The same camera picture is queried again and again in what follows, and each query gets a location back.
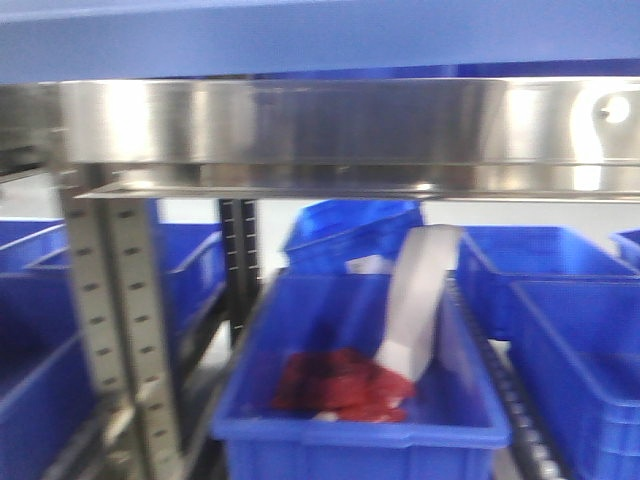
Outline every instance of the shelf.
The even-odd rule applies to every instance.
[[[639,16],[581,0],[3,2],[0,83],[638,58]]]
[[[67,119],[68,168],[110,179],[90,198],[640,199],[633,77],[73,82],[46,96]]]

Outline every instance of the storage rack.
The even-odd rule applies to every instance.
[[[616,71],[638,73],[633,2],[59,3],[0,5],[0,82],[23,84],[0,87],[0,181],[45,164],[55,175],[102,397],[51,479],[182,478],[192,470],[193,478],[223,478],[219,464],[206,462],[218,450],[205,437],[212,389],[225,372],[195,375],[203,380],[191,382],[189,397],[201,403],[183,410],[200,416],[183,418],[168,380],[145,197],[221,199],[234,337],[259,285],[255,209],[246,199],[640,199],[636,117],[607,120],[612,96],[638,111],[636,79],[25,84],[574,58],[621,59]],[[380,19],[385,28],[354,37],[354,25]],[[428,72],[456,74],[448,66]],[[93,355],[105,348],[108,355]],[[504,386],[508,372],[483,350]],[[522,414],[516,390],[512,383],[505,401]],[[516,441],[516,456],[531,466],[536,449]],[[203,448],[210,453],[199,463]],[[554,478],[526,470],[526,480]],[[503,473],[496,480],[517,478]]]
[[[51,478],[56,471],[70,478],[73,469],[109,479],[187,478],[203,445],[213,445],[205,442],[207,423],[224,374],[204,373],[200,392],[189,396],[200,403],[178,404],[184,397],[171,382],[147,197],[222,198],[234,332],[259,291],[255,208],[247,197],[640,198],[637,120],[611,124],[606,109],[615,95],[637,111],[640,80],[633,78],[130,80],[24,88],[12,87],[11,95],[39,112],[34,150],[58,183],[78,316],[101,398],[98,417]],[[534,105],[511,128],[522,98]],[[598,148],[583,151],[578,140]],[[105,349],[109,355],[96,354]],[[487,362],[500,384],[504,371],[490,355]],[[513,394],[505,401],[513,403]],[[531,453],[523,442],[515,450],[521,461]],[[101,449],[106,455],[96,455]],[[100,468],[83,465],[87,455]],[[558,470],[545,465],[547,471],[524,475],[554,478],[549,469]]]

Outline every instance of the red cloth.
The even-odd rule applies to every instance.
[[[357,350],[295,353],[285,365],[274,408],[335,412],[351,421],[399,422],[397,405],[415,395],[413,383]]]

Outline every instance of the stacked blue bin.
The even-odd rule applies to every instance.
[[[169,344],[224,288],[219,225],[159,226]],[[0,478],[36,480],[94,407],[60,221],[0,222]]]
[[[633,281],[640,272],[566,227],[466,227],[456,281],[490,338],[519,328],[509,285],[521,280]]]
[[[327,200],[302,209],[284,247],[289,271],[358,273],[358,261],[393,261],[407,232],[423,225],[420,203]]]
[[[388,275],[280,277],[252,326],[212,423],[234,480],[488,480],[509,442],[500,402],[447,293],[435,359],[403,423],[324,422],[270,407],[287,357],[354,347],[372,356]]]
[[[164,272],[170,332],[179,342],[224,288],[222,233],[218,224],[160,224],[156,248]],[[39,276],[63,279],[70,272],[66,246],[26,266]]]
[[[94,406],[69,291],[21,273],[60,221],[0,222],[0,478],[36,480]]]
[[[640,284],[514,284],[509,355],[577,480],[640,478]]]

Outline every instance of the slotted steel post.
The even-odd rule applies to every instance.
[[[260,291],[256,201],[220,200],[227,270],[227,308],[235,342]]]

